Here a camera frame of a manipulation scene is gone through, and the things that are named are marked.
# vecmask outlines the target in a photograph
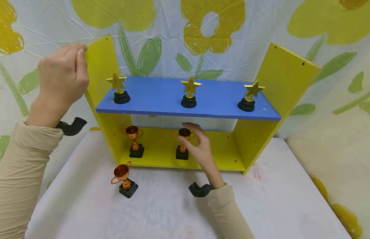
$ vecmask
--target trophy cup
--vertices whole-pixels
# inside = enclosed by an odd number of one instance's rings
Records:
[[[253,96],[257,97],[258,92],[265,89],[264,86],[258,85],[258,79],[255,79],[252,85],[244,85],[247,89],[245,95],[243,96],[242,100],[238,103],[238,108],[243,111],[251,112],[254,110],[255,101],[253,100]]]
[[[187,140],[191,140],[196,136],[195,132],[191,132],[187,128],[181,128],[180,130],[176,130],[173,132],[173,135],[178,138],[178,136],[182,136]],[[183,144],[177,146],[176,149],[176,159],[188,160],[189,159],[189,151],[185,148]]]
[[[116,89],[114,102],[117,104],[125,104],[131,100],[128,92],[123,90],[123,88],[125,89],[124,81],[126,78],[126,76],[118,77],[114,71],[113,77],[106,79],[107,82],[112,83],[112,90]]]
[[[184,93],[187,93],[183,96],[181,105],[185,108],[195,108],[197,102],[196,97],[193,94],[196,93],[196,87],[200,86],[201,83],[194,82],[193,75],[190,76],[188,81],[181,81],[181,83],[185,86]]]
[[[119,166],[117,166],[114,169],[115,176],[111,180],[111,184],[118,184],[120,182],[123,182],[119,186],[119,192],[127,198],[131,198],[138,188],[138,185],[128,178],[131,165],[132,162],[129,161],[127,164],[120,164]]]
[[[144,147],[142,144],[138,144],[136,142],[137,138],[139,137],[139,131],[141,131],[140,137],[144,134],[143,130],[139,130],[137,126],[129,126],[128,128],[122,128],[121,132],[128,136],[130,139],[133,140],[132,146],[129,150],[129,157],[130,158],[142,158],[142,155],[144,154]]]

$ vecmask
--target beige sleeve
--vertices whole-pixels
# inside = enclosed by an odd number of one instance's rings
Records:
[[[226,239],[254,239],[249,225],[235,202],[232,186],[226,184],[220,189],[212,190],[206,198]]]
[[[60,129],[17,123],[0,163],[0,239],[24,239]]]

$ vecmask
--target fabric backdrop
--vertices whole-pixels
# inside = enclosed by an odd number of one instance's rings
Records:
[[[0,161],[14,123],[37,96],[40,58],[106,34],[124,75],[254,81],[270,42],[323,66],[278,136],[351,236],[370,238],[370,0],[0,0]],[[85,98],[63,120],[76,116],[88,124],[52,154],[41,195],[97,126]],[[221,131],[235,125],[133,116],[141,126],[182,121]]]

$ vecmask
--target black wrist strap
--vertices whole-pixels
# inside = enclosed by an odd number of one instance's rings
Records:
[[[192,183],[192,185],[190,185],[188,188],[195,197],[205,197],[212,190],[209,184],[205,184],[204,186],[199,187],[196,182]]]
[[[77,135],[86,124],[87,121],[83,120],[82,118],[75,117],[71,125],[63,121],[59,121],[56,128],[61,129],[66,136],[74,136]]]

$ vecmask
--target blue shelf board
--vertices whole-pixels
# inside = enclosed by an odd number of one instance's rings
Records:
[[[96,108],[98,113],[146,114],[158,116],[187,116],[224,119],[279,121],[281,116],[271,106],[262,92],[255,98],[255,109],[245,112],[237,104],[246,92],[240,81],[195,80],[202,83],[196,88],[197,106],[187,109],[181,106],[185,86],[180,82],[188,79],[128,76],[124,81],[131,100],[126,104],[114,103],[110,90]]]

